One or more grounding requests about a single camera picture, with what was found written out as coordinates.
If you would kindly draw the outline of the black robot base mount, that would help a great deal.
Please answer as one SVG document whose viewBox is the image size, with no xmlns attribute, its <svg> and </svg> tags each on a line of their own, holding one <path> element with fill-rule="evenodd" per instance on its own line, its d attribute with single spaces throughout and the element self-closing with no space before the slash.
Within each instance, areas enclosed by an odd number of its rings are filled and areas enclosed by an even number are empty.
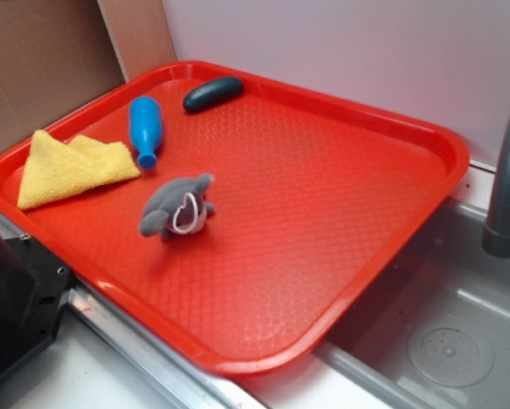
<svg viewBox="0 0 510 409">
<path fill-rule="evenodd" d="M 0 235 L 0 382 L 55 341 L 71 280 L 37 239 Z"/>
</svg>

